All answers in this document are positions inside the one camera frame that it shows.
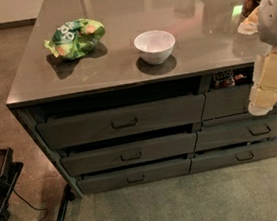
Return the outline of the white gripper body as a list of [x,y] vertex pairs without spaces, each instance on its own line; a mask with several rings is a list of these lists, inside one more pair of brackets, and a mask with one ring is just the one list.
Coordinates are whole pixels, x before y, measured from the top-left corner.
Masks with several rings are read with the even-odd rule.
[[251,14],[247,16],[247,18],[240,23],[240,26],[238,27],[237,31],[239,34],[244,35],[251,35],[251,34],[257,34],[257,24],[258,24],[258,16],[259,16],[259,8],[256,7]]

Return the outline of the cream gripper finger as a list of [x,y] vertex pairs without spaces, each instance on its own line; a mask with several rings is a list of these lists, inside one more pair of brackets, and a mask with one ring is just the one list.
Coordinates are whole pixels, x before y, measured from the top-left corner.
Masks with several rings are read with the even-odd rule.
[[248,112],[253,116],[262,116],[277,103],[277,46],[265,55],[258,55],[254,63]]

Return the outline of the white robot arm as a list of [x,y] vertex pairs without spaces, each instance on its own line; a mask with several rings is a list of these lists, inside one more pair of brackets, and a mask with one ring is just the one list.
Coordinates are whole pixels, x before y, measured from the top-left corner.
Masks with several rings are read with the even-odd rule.
[[257,55],[253,68],[253,86],[249,94],[248,112],[253,116],[268,114],[277,102],[277,0],[261,0],[252,12],[258,36],[271,45],[264,55]]

